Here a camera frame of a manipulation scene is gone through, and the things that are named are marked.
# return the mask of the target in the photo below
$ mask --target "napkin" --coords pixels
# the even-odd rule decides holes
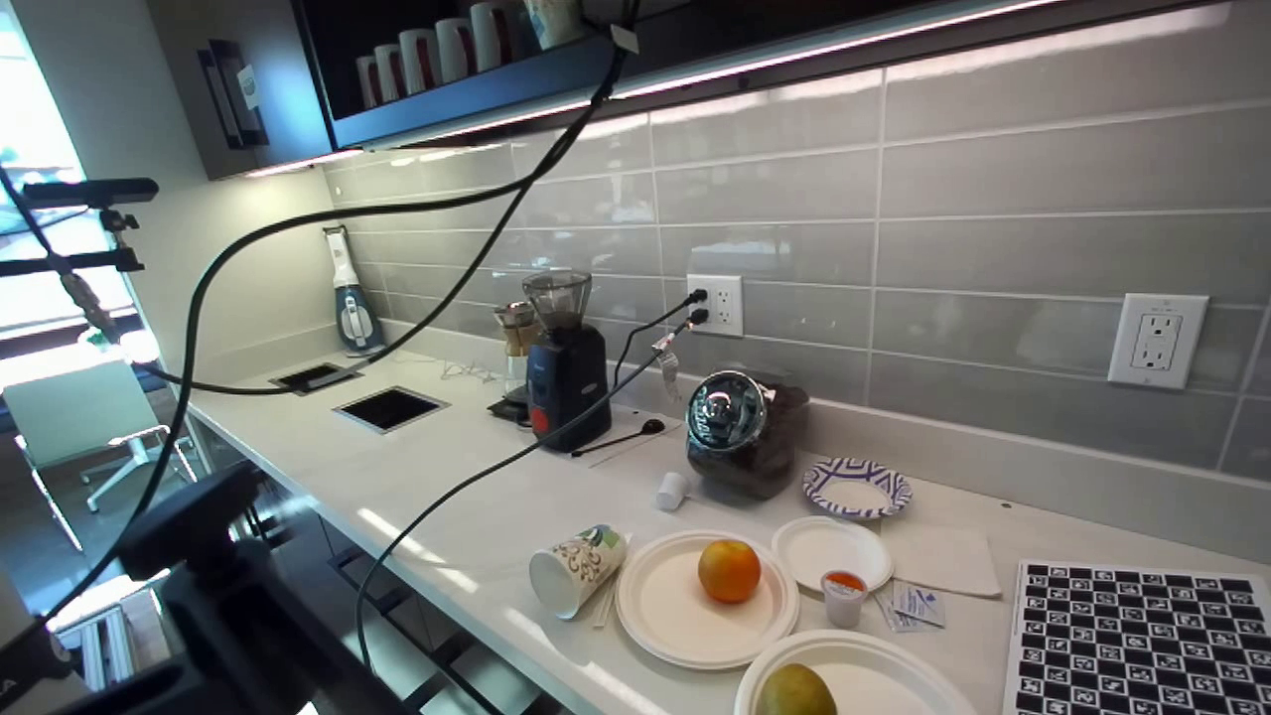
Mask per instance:
[[[884,534],[894,575],[964,594],[1000,594],[990,538],[970,529],[908,524]]]

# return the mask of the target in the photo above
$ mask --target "electrical outlet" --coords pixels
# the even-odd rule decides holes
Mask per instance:
[[[742,277],[738,275],[688,275],[688,295],[709,289],[713,316],[701,324],[709,332],[742,332]]]
[[[1109,381],[1184,389],[1209,295],[1126,295]]]

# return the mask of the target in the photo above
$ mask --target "cabinet door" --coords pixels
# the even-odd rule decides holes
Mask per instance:
[[[332,149],[289,0],[152,0],[206,173]]]

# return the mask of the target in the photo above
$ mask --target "kitchen counter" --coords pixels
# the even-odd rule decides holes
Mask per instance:
[[[389,434],[374,434],[370,424],[336,414],[337,403],[389,383],[424,391],[441,402],[441,408]],[[312,497],[353,542],[381,550],[399,529],[448,484],[528,444],[525,428],[485,414],[498,391],[502,383],[473,377],[473,370],[399,353],[359,381],[312,398],[201,391],[194,408],[275,479]],[[669,469],[692,472],[681,424],[665,436],[630,439],[582,461],[533,454],[439,508],[439,516],[395,550],[389,567],[574,712],[731,712],[742,671],[701,673],[644,653],[618,618],[614,583],[582,610],[582,618],[562,622],[536,604],[525,575],[533,549],[555,542],[602,518],[630,533],[637,550],[681,529],[731,529],[751,538],[772,538],[790,516],[814,510],[796,479],[762,502],[724,502],[697,493],[681,510],[661,510],[657,484]],[[923,524],[986,533],[1007,594],[945,594],[951,622],[943,632],[908,636],[894,636],[880,607],[865,607],[861,632],[945,671],[978,712],[1000,712],[1007,697],[1020,558],[1242,570],[1271,583],[1271,567],[1257,558],[1007,502],[935,479],[914,479],[914,502],[880,533],[890,538]],[[828,627],[818,599],[806,593],[798,599],[798,632]]]

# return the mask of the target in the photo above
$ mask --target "checkered placemat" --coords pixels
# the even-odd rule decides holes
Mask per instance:
[[[1007,712],[1271,715],[1257,581],[1027,565]]]

